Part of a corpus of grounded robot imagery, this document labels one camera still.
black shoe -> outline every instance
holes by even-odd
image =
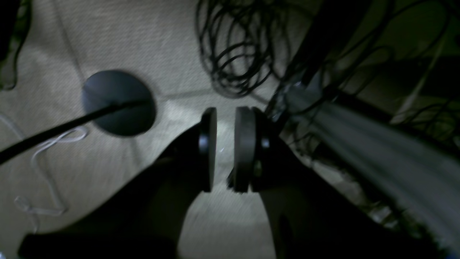
[[[17,57],[27,37],[32,17],[31,0],[2,1],[0,21],[0,90],[11,90],[17,82]]]

black disc base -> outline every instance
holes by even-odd
[[[92,75],[83,87],[82,102],[87,114],[110,105],[140,100],[145,102],[94,120],[99,128],[118,136],[138,135],[152,127],[156,108],[149,89],[134,76],[116,70]]]

beige carpet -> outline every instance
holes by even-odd
[[[39,233],[91,212],[213,106],[218,111],[214,189],[201,194],[190,208],[179,254],[204,259],[275,257],[259,196],[234,194],[225,187],[233,164],[235,107],[263,109],[264,104],[251,97],[225,99],[211,89],[198,58],[195,5],[194,0],[34,1],[32,27],[18,63],[18,85],[0,93],[0,112],[25,135],[83,115],[77,65],[84,78],[107,69],[132,72],[150,87],[158,105],[155,125],[143,135],[116,138],[87,124],[86,139],[57,144],[46,152],[47,169],[69,210],[60,217],[40,217]],[[294,43],[302,37],[299,34]],[[275,81],[268,81],[258,94],[268,99],[275,86]],[[0,148],[16,141],[0,124]],[[15,197],[53,207],[46,183],[30,167],[31,154],[0,167],[0,251],[9,258],[33,229],[27,215],[15,207]]]

white cable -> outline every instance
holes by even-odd
[[[0,113],[0,120],[5,123],[21,140],[25,139],[24,133],[5,115]],[[78,137],[65,137],[73,132],[81,132],[81,135]],[[38,208],[38,207],[33,207],[30,203],[30,201],[23,196],[18,196],[14,200],[14,203],[16,207],[27,213],[30,216],[30,220],[32,222],[32,225],[34,227],[34,233],[38,231],[39,228],[39,219],[38,215],[47,215],[47,216],[60,216],[64,212],[67,211],[67,206],[64,204],[63,199],[61,198],[61,195],[58,191],[58,188],[56,186],[56,183],[54,182],[54,179],[52,178],[51,175],[47,174],[44,170],[42,170],[38,164],[37,156],[49,149],[50,147],[54,146],[57,143],[72,143],[72,142],[77,142],[82,139],[84,139],[88,135],[88,129],[85,127],[76,127],[74,129],[71,129],[69,131],[66,131],[62,133],[59,137],[57,138],[51,138],[39,145],[37,147],[39,148],[31,157],[30,159],[30,165],[34,169],[34,171],[42,177],[46,184],[48,185],[48,189],[51,194],[51,198],[53,200],[53,203],[55,205],[55,208],[53,209],[45,209],[45,208]]]

black pole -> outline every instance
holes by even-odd
[[[32,148],[58,134],[64,133],[67,130],[71,130],[77,126],[90,122],[94,119],[97,119],[109,113],[113,113],[113,112],[116,112],[116,111],[119,111],[125,108],[129,108],[129,107],[138,106],[141,104],[145,104],[145,101],[132,101],[132,102],[126,102],[126,103],[119,104],[119,105],[111,105],[109,107],[102,108],[98,111],[92,112],[88,115],[77,118],[73,121],[69,121],[67,123],[54,127],[42,133],[39,133],[35,136],[27,138],[3,150],[2,152],[0,152],[0,165],[12,159],[13,157],[19,155],[20,153],[28,150],[29,148]]]

